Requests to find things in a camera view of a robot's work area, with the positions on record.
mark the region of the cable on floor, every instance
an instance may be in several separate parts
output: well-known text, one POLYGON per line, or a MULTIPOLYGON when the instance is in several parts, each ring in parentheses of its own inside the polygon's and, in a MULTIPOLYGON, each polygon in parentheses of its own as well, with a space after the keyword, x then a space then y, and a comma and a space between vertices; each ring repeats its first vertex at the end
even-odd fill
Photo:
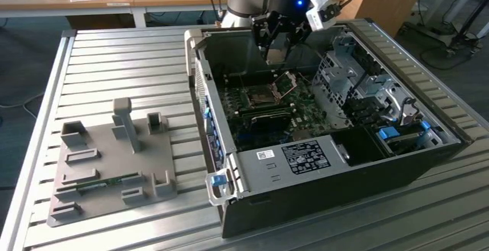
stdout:
POLYGON ((468 62, 469 60, 471 60, 471 56, 468 56, 468 58, 465 58, 463 61, 460 61, 460 62, 457 62, 456 64, 453 64, 453 65, 451 65, 451 66, 448 66, 448 67, 440 67, 440 66, 436 66, 436 65, 433 65, 432 63, 429 63, 429 61, 425 59, 425 54, 427 54, 427 52, 432 52, 432 51, 435 51, 435 50, 437 50, 437 49, 440 49, 440 48, 445 48, 447 49, 447 46, 445 46, 445 44, 443 44, 443 45, 440 45, 440 46, 436 46, 436 47, 433 47, 433 48, 429 48, 429 49, 427 49, 427 50, 424 50, 423 52, 420 52, 420 58, 421 58, 421 61, 429 66, 429 67, 432 67, 433 69, 437 69, 437 70, 449 70, 449 69, 453 69, 455 67, 457 67, 457 66, 460 66, 461 64, 464 64, 465 62, 468 62))
POLYGON ((0 28, 4 28, 7 26, 8 23, 8 18, 6 18, 6 21, 3 22, 3 25, 0 26, 0 28))
POLYGON ((12 191, 15 190, 15 186, 0 186, 0 191, 12 191))
POLYGON ((11 109, 11 108, 18 108, 18 107, 23 107, 24 108, 24 110, 30 113, 30 115, 35 118, 35 119, 38 119, 38 117, 36 117, 36 115, 34 114, 34 112, 27 108, 27 104, 32 101, 32 100, 35 100, 38 97, 40 97, 40 96, 43 96, 44 95, 44 92, 43 93, 40 93, 40 94, 38 94, 38 95, 35 95, 35 96, 32 96, 31 98, 28 98, 23 103, 19 103, 19 104, 14 104, 14 105, 3 105, 3 104, 0 104, 0 108, 3 108, 3 109, 11 109))

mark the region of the small circuit board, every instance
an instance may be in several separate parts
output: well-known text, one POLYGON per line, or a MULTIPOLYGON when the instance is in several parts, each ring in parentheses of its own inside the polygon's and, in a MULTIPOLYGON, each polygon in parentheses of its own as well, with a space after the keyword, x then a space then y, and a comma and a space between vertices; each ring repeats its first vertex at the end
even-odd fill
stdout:
POLYGON ((220 98, 239 151, 290 143, 332 131, 311 80, 284 72, 270 84, 224 87, 220 98))

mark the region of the black device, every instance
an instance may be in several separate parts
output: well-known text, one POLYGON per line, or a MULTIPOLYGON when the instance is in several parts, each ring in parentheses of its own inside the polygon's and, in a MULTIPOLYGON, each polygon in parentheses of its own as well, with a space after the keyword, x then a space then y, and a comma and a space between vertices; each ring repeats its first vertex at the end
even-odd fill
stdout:
POLYGON ((223 238, 408 185, 472 143, 354 23, 276 66, 250 29, 202 36, 191 86, 223 238))

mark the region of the metal table surface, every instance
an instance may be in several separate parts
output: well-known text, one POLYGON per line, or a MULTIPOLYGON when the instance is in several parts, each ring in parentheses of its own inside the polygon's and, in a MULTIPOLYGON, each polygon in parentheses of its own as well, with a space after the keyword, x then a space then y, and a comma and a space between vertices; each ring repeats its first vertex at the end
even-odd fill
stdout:
POLYGON ((186 75, 184 31, 202 26, 80 31, 62 38, 0 250, 481 250, 489 240, 488 123, 366 20, 356 26, 476 139, 409 186, 238 238, 220 237, 186 75), (111 100, 132 117, 170 118, 179 197, 51 228, 46 224, 63 122, 110 123, 111 100))

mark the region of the barcode sticker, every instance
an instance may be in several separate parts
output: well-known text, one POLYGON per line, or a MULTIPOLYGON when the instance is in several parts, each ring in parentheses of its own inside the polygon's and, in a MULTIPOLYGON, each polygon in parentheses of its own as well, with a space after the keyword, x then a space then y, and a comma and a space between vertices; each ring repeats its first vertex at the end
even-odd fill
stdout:
POLYGON ((275 158, 274 150, 258 152, 259 159, 275 158))
POLYGON ((107 3, 107 6, 128 6, 130 3, 107 3))

